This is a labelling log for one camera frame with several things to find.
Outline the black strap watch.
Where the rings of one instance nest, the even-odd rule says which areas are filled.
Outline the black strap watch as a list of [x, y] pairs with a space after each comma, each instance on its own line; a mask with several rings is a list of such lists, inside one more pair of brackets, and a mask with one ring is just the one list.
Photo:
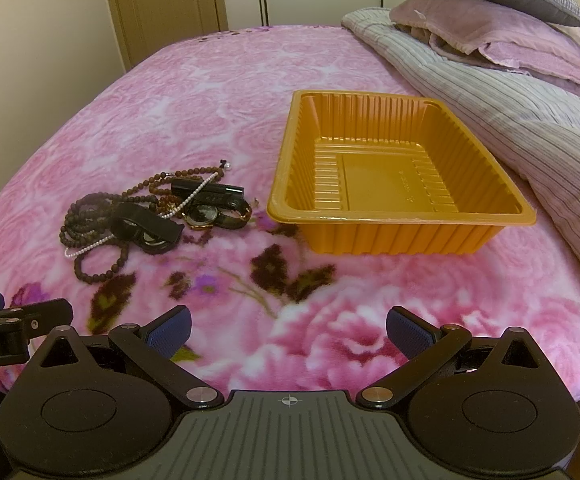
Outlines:
[[149, 255], [174, 249], [183, 234], [181, 224], [132, 203], [120, 203], [113, 209], [110, 230], [118, 240], [135, 244]]

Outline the orange plastic tray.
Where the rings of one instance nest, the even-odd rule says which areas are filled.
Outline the orange plastic tray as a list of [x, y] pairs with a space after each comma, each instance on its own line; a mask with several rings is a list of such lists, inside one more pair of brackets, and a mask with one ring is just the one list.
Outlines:
[[440, 101], [294, 93], [267, 212], [332, 255], [473, 254], [536, 212]]

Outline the black rectangular case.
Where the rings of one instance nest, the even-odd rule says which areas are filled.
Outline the black rectangular case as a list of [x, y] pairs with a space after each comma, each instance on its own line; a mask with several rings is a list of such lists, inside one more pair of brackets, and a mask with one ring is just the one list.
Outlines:
[[175, 178], [171, 182], [171, 193], [185, 200], [194, 192], [197, 192], [194, 195], [194, 200], [199, 200], [200, 202], [205, 200], [205, 202], [209, 202], [210, 204], [218, 204], [228, 198], [244, 197], [244, 188], [241, 188], [241, 186], [214, 182], [202, 185], [202, 183], [202, 180]]

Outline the pink floral blanket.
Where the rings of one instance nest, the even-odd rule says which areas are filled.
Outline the pink floral blanket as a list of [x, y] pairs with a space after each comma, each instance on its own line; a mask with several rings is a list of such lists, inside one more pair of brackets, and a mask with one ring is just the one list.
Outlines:
[[[403, 357], [385, 336], [400, 304], [478, 336], [526, 328], [580, 399], [580, 264], [548, 214], [466, 256], [318, 255], [265, 206], [292, 94], [408, 94], [394, 68], [339, 27], [275, 27], [179, 42], [85, 106], [0, 193], [0, 292], [10, 306], [68, 300], [83, 334], [189, 307], [177, 361], [223, 391], [355, 391]], [[77, 280], [58, 238], [70, 205], [161, 172], [230, 162], [254, 207], [244, 229], [131, 248], [103, 284]]]

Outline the striped grey duvet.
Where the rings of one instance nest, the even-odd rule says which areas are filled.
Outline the striped grey duvet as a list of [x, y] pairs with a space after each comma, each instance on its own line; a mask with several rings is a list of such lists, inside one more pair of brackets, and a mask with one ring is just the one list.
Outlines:
[[580, 98], [529, 76], [450, 61], [399, 30], [385, 9], [349, 12], [342, 24], [528, 182], [580, 260]]

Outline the purple pillow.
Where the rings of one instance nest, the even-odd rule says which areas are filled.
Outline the purple pillow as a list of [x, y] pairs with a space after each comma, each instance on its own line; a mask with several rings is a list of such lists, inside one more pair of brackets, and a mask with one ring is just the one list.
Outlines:
[[580, 97], [580, 27], [486, 0], [407, 0], [390, 20], [445, 58], [529, 75]]

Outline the wooden door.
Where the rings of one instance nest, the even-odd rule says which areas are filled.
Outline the wooden door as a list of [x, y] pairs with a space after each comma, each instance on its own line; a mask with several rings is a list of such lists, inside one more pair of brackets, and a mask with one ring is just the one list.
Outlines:
[[107, 2], [126, 70], [170, 44], [228, 28], [225, 0]]

